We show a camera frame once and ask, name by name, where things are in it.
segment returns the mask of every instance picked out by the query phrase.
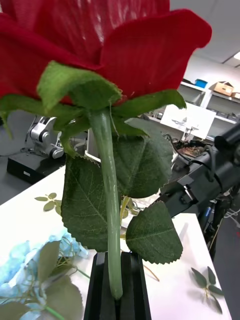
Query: blue hydrangea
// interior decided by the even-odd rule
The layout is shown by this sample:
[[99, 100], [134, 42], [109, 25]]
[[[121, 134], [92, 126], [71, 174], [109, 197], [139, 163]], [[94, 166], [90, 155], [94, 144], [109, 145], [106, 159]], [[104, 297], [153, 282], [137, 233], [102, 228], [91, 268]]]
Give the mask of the blue hydrangea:
[[[86, 258], [88, 256], [88, 251], [75, 238], [72, 238], [65, 227], [48, 239], [49, 242], [60, 240], [59, 257], [80, 256]], [[31, 250], [29, 241], [18, 244], [12, 248], [8, 261], [0, 267], [0, 296], [10, 299], [8, 301], [0, 299], [0, 304], [10, 301], [23, 303], [24, 300], [19, 297], [22, 297], [28, 290], [33, 290], [37, 298], [37, 303], [27, 304], [32, 311], [23, 315], [20, 320], [37, 319], [46, 304], [47, 297], [38, 281], [38, 261], [40, 250], [44, 245], [45, 243], [39, 243]]]

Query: red rose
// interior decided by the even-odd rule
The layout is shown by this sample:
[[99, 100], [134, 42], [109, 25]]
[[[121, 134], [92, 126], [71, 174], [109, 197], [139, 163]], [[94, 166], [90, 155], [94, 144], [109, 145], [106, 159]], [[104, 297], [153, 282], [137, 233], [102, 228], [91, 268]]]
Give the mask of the red rose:
[[133, 98], [177, 89], [211, 27], [168, 0], [0, 0], [0, 96], [36, 97], [55, 60], [104, 76]]

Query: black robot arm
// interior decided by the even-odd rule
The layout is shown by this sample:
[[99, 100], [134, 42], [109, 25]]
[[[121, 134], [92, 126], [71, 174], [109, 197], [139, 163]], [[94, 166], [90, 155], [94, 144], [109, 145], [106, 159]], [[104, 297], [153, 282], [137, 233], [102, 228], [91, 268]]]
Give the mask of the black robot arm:
[[240, 182], [240, 123], [215, 137], [213, 148], [196, 157], [189, 172], [161, 188], [171, 217], [191, 209], [201, 212], [210, 200]]

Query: desk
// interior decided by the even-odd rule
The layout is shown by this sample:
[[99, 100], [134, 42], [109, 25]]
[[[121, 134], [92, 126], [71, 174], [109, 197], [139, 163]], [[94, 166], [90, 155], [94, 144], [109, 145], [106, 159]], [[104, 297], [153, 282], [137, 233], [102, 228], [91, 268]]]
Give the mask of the desk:
[[[52, 173], [45, 179], [18, 194], [0, 206], [0, 264], [8, 258], [10, 248], [18, 243], [30, 241], [34, 247], [37, 243], [47, 241], [49, 235], [55, 235], [62, 227], [61, 217], [54, 211], [43, 212], [44, 202], [34, 198], [57, 193], [57, 199], [63, 195], [65, 167]], [[145, 278], [152, 320], [230, 320], [231, 316], [224, 298], [219, 302], [223, 315], [207, 305], [204, 292], [195, 285], [191, 267], [203, 272], [207, 266], [214, 266], [197, 217], [191, 213], [181, 213], [173, 219], [175, 228], [183, 245], [181, 259], [165, 265], [144, 265], [159, 277], [157, 282], [146, 269]], [[128, 250], [121, 240], [121, 249]], [[94, 250], [89, 251], [88, 259], [80, 259], [78, 268], [91, 274]], [[89, 280], [79, 272], [71, 276], [72, 282], [78, 286], [83, 304], [86, 304]], [[41, 319], [52, 319], [42, 316]]]

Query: red petal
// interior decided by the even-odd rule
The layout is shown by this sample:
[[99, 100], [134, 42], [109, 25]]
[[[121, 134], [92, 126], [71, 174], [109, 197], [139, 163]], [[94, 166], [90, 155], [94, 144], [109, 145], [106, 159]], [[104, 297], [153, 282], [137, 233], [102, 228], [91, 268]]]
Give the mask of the red petal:
[[169, 0], [0, 0], [13, 3], [17, 21], [86, 62], [120, 25], [169, 11]]
[[106, 40], [98, 72], [129, 98], [177, 89], [191, 54], [211, 35], [210, 25], [190, 10], [132, 21]]
[[20, 28], [9, 16], [0, 13], [0, 82], [18, 93], [35, 97], [40, 76], [51, 60], [96, 69], [41, 36]]

